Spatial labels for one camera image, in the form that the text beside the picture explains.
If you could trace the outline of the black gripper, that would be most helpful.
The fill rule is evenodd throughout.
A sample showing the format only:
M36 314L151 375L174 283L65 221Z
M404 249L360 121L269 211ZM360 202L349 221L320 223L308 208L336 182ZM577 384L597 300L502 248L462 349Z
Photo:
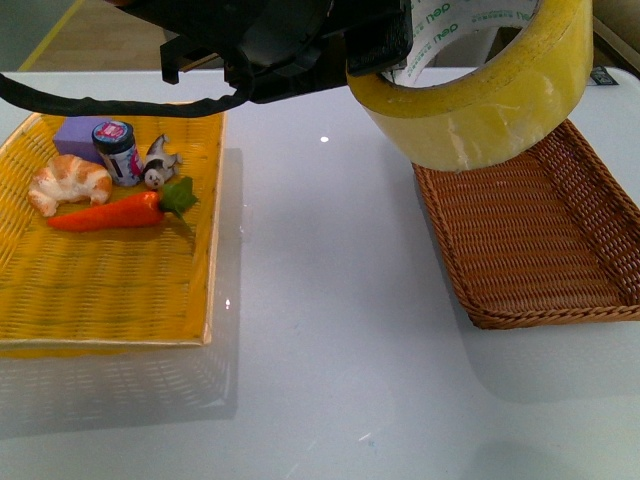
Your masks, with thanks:
M404 64L412 47L407 1L120 1L161 27L162 78L212 64L254 103L333 89Z

